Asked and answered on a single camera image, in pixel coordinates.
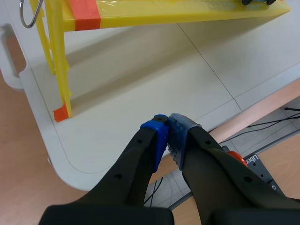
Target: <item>screw hole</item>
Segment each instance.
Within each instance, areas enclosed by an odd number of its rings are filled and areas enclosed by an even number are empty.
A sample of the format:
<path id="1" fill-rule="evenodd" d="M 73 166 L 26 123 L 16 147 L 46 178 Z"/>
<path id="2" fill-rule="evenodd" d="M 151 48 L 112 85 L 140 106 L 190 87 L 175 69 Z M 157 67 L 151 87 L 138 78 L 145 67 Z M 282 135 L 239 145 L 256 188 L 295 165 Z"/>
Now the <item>screw hole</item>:
<path id="1" fill-rule="evenodd" d="M 123 176 L 122 176 L 122 174 L 116 174 L 114 177 L 117 180 L 121 180 Z"/>
<path id="2" fill-rule="evenodd" d="M 244 181 L 247 183 L 251 183 L 252 179 L 250 177 L 244 177 Z"/>

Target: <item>table surface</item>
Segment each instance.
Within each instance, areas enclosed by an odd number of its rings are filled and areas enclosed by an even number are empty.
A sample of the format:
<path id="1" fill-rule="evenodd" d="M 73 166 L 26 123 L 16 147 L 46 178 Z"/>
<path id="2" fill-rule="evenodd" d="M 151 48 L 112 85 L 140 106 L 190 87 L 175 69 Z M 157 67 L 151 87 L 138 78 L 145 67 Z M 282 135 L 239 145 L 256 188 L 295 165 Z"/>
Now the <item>table surface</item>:
<path id="1" fill-rule="evenodd" d="M 78 189 L 97 184 L 153 115 L 182 113 L 211 129 L 299 78 L 296 0 L 278 18 L 72 32 L 65 40 L 75 117 L 55 123 L 58 85 L 37 30 L 22 26 L 16 1 L 3 1 L 27 60 L 20 79 L 52 164 Z M 32 15 L 28 5 L 24 10 Z"/>
<path id="2" fill-rule="evenodd" d="M 296 199 L 300 199 L 299 139 L 300 134 L 297 134 L 258 155 L 284 194 Z M 176 225 L 201 224 L 193 197 L 175 208 L 173 215 Z"/>

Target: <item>blue rubber pad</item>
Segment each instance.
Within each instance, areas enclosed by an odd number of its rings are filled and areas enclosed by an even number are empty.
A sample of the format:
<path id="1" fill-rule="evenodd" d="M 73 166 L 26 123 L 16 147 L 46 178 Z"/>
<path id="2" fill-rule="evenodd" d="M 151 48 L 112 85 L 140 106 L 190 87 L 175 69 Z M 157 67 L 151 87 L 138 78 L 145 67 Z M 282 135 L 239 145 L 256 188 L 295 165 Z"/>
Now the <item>blue rubber pad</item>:
<path id="1" fill-rule="evenodd" d="M 163 114 L 158 114 L 156 116 L 167 117 L 166 115 Z M 149 120 L 146 123 L 142 124 L 141 128 L 150 128 L 152 130 L 155 130 L 157 134 L 157 146 L 155 152 L 155 165 L 154 165 L 154 173 L 155 173 L 158 170 L 158 165 L 167 147 L 169 125 L 165 126 L 162 122 Z"/>
<path id="2" fill-rule="evenodd" d="M 168 147 L 173 160 L 182 170 L 187 135 L 189 129 L 200 126 L 188 117 L 179 113 L 173 113 L 169 116 L 169 139 Z"/>

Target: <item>small black object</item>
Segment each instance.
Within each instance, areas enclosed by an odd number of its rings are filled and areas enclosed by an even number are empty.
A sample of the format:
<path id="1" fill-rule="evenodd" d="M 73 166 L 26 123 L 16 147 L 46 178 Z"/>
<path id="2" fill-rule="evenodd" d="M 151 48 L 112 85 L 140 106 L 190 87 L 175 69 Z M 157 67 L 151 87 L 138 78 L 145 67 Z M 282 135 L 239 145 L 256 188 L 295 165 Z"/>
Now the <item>small black object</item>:
<path id="1" fill-rule="evenodd" d="M 276 0 L 267 0 L 267 5 L 272 5 Z"/>
<path id="2" fill-rule="evenodd" d="M 249 5 L 253 0 L 242 0 L 244 6 Z"/>

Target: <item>yellow plastic shelf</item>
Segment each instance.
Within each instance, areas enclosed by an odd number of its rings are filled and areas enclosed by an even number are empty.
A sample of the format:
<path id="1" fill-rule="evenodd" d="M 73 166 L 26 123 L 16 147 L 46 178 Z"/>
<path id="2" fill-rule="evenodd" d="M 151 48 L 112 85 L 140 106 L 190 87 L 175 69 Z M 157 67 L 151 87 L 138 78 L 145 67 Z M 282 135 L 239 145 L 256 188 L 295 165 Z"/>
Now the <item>yellow plastic shelf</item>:
<path id="1" fill-rule="evenodd" d="M 100 28 L 185 23 L 275 16 L 290 11 L 283 0 L 271 6 L 241 0 L 96 0 L 101 16 Z M 64 31 L 75 30 L 69 0 L 63 0 Z"/>
<path id="2" fill-rule="evenodd" d="M 74 4 L 71 7 L 70 1 L 79 4 L 75 6 L 76 13 L 83 12 L 82 6 L 87 6 L 88 10 L 92 7 L 93 11 L 87 12 L 87 18 L 85 15 L 82 18 L 77 16 L 79 19 L 76 20 L 73 15 L 74 8 L 72 9 Z M 30 0 L 30 3 L 34 12 L 38 0 Z M 72 117 L 64 32 L 75 31 L 78 22 L 80 25 L 83 22 L 83 26 L 77 28 L 86 30 L 89 27 L 101 29 L 275 16 L 291 10 L 283 0 L 277 0 L 271 6 L 263 2 L 253 2 L 244 6 L 241 0 L 45 0 L 45 8 L 49 38 L 43 25 L 43 11 L 37 18 L 37 29 L 49 68 L 56 74 L 60 88 L 62 107 L 53 111 L 57 122 Z"/>

